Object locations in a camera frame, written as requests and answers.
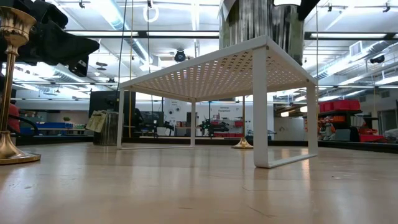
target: white metal table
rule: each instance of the white metal table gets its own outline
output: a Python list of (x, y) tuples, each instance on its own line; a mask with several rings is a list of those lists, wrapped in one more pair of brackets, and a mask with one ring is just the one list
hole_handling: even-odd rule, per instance
[[(124, 91), (131, 88), (136, 92), (191, 102), (194, 121), (196, 102), (253, 94), (254, 164), (272, 168), (318, 154), (316, 85), (316, 79), (272, 39), (262, 36), (121, 83), (119, 101), (124, 101)], [(303, 87), (307, 88), (308, 154), (271, 161), (265, 137), (268, 131), (267, 92)], [(119, 111), (123, 111), (123, 106), (119, 104)], [(118, 149), (142, 149), (122, 147), (123, 118), (119, 113)], [(195, 133), (195, 123), (191, 125), (191, 133)], [(189, 146), (175, 147), (194, 146), (195, 135), (192, 134)]]

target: wooden floor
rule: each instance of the wooden floor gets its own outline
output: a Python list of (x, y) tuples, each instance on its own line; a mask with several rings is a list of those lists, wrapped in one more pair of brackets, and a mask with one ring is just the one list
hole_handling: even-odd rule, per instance
[(254, 167), (252, 151), (226, 146), (21, 149), (42, 160), (0, 166), (1, 224), (398, 223), (395, 154), (320, 149), (269, 170)]

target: perforated tabletop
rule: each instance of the perforated tabletop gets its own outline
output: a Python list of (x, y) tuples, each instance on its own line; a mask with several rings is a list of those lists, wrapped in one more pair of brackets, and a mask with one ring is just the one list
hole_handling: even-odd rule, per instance
[(253, 50), (261, 47), (267, 49), (267, 91), (317, 84), (272, 39), (262, 36), (126, 81), (120, 87), (183, 101), (251, 95)]

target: brass candlestick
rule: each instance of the brass candlestick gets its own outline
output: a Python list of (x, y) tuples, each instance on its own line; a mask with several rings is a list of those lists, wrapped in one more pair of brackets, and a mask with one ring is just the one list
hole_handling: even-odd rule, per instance
[(11, 141), (7, 130), (8, 113), (12, 91), (12, 75), (18, 57), (18, 48), (29, 41), (29, 32), (36, 20), (18, 9), (0, 7), (0, 33), (7, 41), (7, 70), (2, 94), (0, 114), (0, 165), (33, 162), (40, 160), (40, 155), (33, 155), (19, 150)]
[(253, 149), (253, 146), (248, 143), (248, 140), (246, 140), (246, 112), (245, 112), (245, 96), (243, 96), (243, 110), (242, 110), (242, 120), (243, 120), (243, 128), (242, 128), (242, 138), (240, 142), (232, 146), (233, 149)]

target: brass stand base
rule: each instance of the brass stand base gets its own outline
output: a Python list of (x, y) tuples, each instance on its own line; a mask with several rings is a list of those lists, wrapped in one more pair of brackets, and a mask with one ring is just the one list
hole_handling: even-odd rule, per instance
[(246, 140), (245, 137), (242, 137), (241, 141), (237, 145), (232, 146), (232, 148), (233, 149), (253, 149), (253, 146), (248, 143), (248, 140)]
[(0, 165), (20, 164), (39, 161), (41, 155), (29, 154), (19, 150), (11, 141), (10, 132), (1, 131)]

